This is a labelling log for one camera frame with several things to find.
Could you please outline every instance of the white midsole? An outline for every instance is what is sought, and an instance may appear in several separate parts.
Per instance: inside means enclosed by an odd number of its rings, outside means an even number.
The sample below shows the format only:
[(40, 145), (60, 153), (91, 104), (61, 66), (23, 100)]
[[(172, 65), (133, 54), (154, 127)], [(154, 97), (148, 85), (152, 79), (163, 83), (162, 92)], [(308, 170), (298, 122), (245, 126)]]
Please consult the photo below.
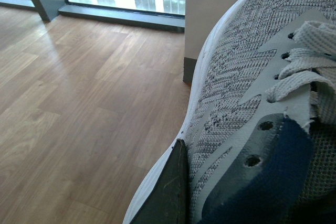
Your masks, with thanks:
[(182, 127), (176, 136), (175, 140), (172, 142), (171, 146), (164, 152), (164, 154), (159, 158), (159, 160), (154, 164), (151, 170), (148, 172), (141, 185), (135, 192), (133, 199), (127, 209), (123, 224), (129, 224), (134, 218), (135, 214), (139, 211), (140, 207), (144, 204), (149, 194), (152, 192), (161, 172), (166, 164), (172, 147), (175, 145), (176, 139), (184, 139), (186, 136), (187, 127), (190, 124), (190, 120), (195, 112), (198, 100), (201, 96), (201, 90), (206, 79), (207, 68), (211, 60), (211, 55), (217, 42), (222, 34), (222, 31), (226, 29), (228, 24), (235, 17), (236, 13), (240, 10), (242, 5), (246, 0), (238, 0), (231, 8), (220, 18), (215, 27), (210, 32), (207, 37), (199, 57), (196, 63), (193, 84), (190, 93), (190, 99), (188, 104), (187, 113), (182, 124)]

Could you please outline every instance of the wooden floor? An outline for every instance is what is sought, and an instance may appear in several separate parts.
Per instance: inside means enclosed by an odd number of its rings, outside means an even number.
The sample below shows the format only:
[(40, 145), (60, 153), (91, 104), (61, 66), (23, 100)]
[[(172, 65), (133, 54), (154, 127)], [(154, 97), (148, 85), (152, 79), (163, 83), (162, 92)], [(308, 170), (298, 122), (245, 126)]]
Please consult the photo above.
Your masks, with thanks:
[(0, 223), (122, 223), (187, 109), (184, 35), (0, 7)]

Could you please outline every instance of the white shoelace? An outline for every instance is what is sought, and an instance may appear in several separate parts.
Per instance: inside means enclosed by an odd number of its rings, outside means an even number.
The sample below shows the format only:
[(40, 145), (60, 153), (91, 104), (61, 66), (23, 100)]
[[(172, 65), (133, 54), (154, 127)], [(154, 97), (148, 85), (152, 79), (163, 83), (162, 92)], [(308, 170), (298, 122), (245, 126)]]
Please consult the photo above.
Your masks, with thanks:
[(322, 123), (336, 124), (336, 25), (305, 22), (293, 34), (293, 40), (305, 48), (292, 49), (276, 85), (266, 90), (271, 103), (285, 98), (302, 85), (314, 82), (311, 91), (311, 116)]

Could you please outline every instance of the shoe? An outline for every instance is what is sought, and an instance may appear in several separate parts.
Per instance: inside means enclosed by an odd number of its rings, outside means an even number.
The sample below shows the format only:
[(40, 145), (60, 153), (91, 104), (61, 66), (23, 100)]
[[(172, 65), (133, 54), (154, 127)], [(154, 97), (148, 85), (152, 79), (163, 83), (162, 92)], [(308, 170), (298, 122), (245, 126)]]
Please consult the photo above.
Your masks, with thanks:
[(244, 0), (216, 27), (179, 135), (190, 223), (292, 223), (336, 189), (335, 3)]

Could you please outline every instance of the window sill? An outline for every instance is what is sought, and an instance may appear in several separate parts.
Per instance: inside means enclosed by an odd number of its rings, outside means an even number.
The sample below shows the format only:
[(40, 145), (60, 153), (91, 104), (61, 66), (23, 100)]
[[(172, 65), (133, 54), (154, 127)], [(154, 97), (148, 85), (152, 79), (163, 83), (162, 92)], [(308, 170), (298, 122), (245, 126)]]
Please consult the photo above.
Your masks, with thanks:
[(59, 9), (64, 16), (94, 19), (129, 26), (140, 26), (149, 29), (167, 30), (184, 33), (185, 19), (160, 15), (134, 13), (124, 10), (110, 10), (75, 5), (65, 5)]
[(27, 10), (35, 10), (35, 6), (31, 0), (0, 0), (0, 5)]

